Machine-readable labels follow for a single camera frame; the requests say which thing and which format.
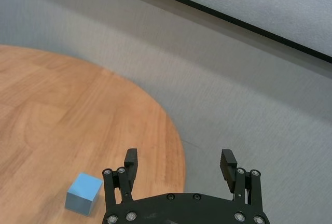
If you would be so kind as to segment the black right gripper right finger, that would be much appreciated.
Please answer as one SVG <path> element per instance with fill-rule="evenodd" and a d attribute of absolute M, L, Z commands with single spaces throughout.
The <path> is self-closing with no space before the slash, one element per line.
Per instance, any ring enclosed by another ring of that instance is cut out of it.
<path fill-rule="evenodd" d="M 230 149 L 222 149 L 220 169 L 235 202 L 245 204 L 245 193 L 247 192 L 247 204 L 253 208 L 262 208 L 260 171 L 246 171 L 244 168 L 238 167 L 236 158 Z"/>

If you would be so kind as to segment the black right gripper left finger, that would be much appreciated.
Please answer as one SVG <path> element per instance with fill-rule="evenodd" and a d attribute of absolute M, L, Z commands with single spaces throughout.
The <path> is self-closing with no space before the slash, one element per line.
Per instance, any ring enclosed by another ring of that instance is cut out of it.
<path fill-rule="evenodd" d="M 116 188 L 120 191 L 121 203 L 133 201 L 132 190 L 136 179 L 137 168 L 137 149 L 130 148 L 127 150 L 122 167 L 119 167 L 115 171 L 110 168 L 102 171 L 106 210 L 111 210 L 117 204 L 115 197 Z"/>

